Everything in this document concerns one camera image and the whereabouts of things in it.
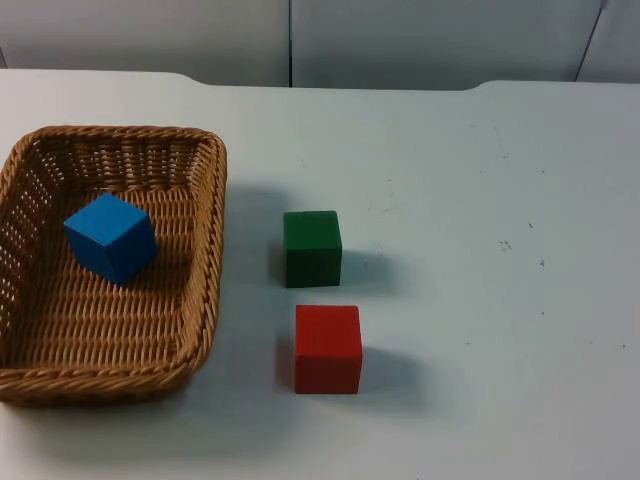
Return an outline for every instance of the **table surface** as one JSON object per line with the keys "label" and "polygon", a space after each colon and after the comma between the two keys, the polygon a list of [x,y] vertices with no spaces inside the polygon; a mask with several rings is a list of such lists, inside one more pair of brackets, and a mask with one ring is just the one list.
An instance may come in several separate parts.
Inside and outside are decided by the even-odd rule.
{"label": "table surface", "polygon": [[[3,478],[640,477],[640,86],[215,87],[0,71],[0,155],[51,124],[229,151],[213,353],[184,393],[0,407]],[[338,211],[338,288],[279,282],[282,213]],[[356,396],[289,389],[294,306],[360,307]]]}

